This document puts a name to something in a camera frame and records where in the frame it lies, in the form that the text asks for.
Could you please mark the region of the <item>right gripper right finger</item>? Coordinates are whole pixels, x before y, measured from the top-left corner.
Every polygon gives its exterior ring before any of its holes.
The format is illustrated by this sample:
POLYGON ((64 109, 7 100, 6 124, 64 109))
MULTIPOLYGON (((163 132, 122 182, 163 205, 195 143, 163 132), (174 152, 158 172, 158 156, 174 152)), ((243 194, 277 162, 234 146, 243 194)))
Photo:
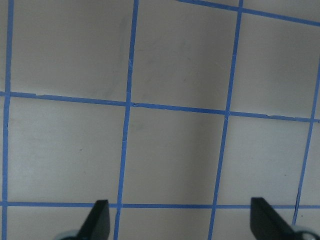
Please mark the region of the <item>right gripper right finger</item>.
POLYGON ((289 225, 262 197, 250 200, 250 230, 256 240, 318 240, 320 235, 305 227, 289 225))

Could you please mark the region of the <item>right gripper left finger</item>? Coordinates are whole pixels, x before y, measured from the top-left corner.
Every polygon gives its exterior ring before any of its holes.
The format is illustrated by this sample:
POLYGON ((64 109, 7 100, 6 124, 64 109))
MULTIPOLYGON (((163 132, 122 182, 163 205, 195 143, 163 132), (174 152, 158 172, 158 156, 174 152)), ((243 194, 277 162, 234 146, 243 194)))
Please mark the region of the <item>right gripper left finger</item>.
POLYGON ((108 240, 111 232, 108 200, 97 200, 76 233, 60 233, 55 240, 108 240))

